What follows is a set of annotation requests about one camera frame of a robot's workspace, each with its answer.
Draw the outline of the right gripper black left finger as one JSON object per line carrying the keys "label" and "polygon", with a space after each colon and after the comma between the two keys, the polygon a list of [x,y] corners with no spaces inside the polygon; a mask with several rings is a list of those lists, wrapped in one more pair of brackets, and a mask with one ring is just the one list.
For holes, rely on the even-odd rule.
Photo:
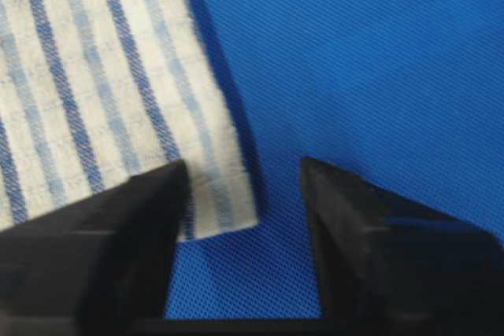
{"label": "right gripper black left finger", "polygon": [[1,233],[4,335],[126,335],[163,318],[180,222],[184,161]]}

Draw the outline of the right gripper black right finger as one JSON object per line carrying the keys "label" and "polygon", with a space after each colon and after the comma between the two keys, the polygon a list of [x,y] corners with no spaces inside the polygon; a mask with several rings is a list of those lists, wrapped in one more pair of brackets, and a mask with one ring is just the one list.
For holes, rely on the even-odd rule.
{"label": "right gripper black right finger", "polygon": [[489,231],[312,157],[300,162],[322,317],[348,335],[500,335]]}

